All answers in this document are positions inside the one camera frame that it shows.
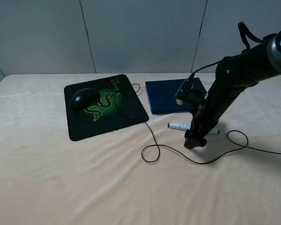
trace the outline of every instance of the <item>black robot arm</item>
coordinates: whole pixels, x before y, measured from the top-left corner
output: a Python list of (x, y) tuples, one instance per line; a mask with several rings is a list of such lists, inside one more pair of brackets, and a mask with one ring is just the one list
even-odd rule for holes
[[(218, 63), (215, 81), (209, 91), (203, 93), (195, 90), (192, 74), (176, 94), (177, 102), (192, 103), (191, 129), (185, 133), (184, 144), (188, 149), (205, 146), (205, 135), (217, 125), (219, 118), (246, 88), (281, 75), (281, 31), (260, 40), (242, 22), (238, 26), (247, 49), (240, 55), (225, 57)], [(250, 49), (245, 35), (260, 44)]]

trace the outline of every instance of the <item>white marker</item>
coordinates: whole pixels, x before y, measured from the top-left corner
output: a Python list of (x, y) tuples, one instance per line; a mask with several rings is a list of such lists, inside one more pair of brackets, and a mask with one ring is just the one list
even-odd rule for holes
[[(181, 124), (181, 123), (168, 123), (168, 128), (177, 129), (177, 130), (189, 130), (191, 125)], [(218, 135), (220, 133), (219, 129), (213, 128), (208, 134), (209, 135)]]

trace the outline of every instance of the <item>wrinkled cloth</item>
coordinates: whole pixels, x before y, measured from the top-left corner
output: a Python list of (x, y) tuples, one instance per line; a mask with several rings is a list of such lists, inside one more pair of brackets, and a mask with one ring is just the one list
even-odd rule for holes
[[(189, 74), (127, 74), (157, 141), (198, 162), (250, 146), (281, 152), (281, 76), (244, 91), (221, 117), (219, 135), (186, 149), (190, 113), (152, 115), (145, 81)], [(0, 225), (281, 225), (281, 156), (240, 150), (196, 165), (161, 147), (157, 164), (141, 151), (154, 144), (145, 124), (72, 142), (65, 86), (112, 74), (10, 75), (0, 83)], [(206, 89), (214, 74), (198, 74)], [(240, 134), (231, 138), (245, 143)], [(157, 157), (155, 147), (145, 158)]]

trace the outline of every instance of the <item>black mouse pad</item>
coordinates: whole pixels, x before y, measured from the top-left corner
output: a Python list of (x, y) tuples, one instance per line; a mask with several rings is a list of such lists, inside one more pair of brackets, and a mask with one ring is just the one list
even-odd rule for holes
[[(117, 93), (114, 88), (130, 96)], [(97, 88), (100, 93), (100, 101), (90, 105), (81, 111), (73, 111), (69, 107), (71, 97), (83, 88)], [(127, 76), (124, 74), (107, 77), (99, 80), (72, 84), (64, 89), (67, 125), (69, 136), (72, 141), (79, 141), (84, 138), (104, 134), (113, 130), (126, 128), (135, 124), (148, 121), (149, 117), (139, 98), (135, 95), (134, 89)], [(129, 119), (120, 114), (114, 105), (114, 96), (116, 104), (120, 111), (128, 117), (139, 118)]]

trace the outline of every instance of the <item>blue notebook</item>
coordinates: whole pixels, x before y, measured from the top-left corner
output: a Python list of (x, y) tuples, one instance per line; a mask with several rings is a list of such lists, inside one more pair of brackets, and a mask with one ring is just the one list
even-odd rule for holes
[[(147, 96), (152, 114), (189, 112), (192, 104), (178, 105), (175, 95), (184, 79), (145, 82)], [(194, 78), (197, 89), (205, 91), (199, 78)]]

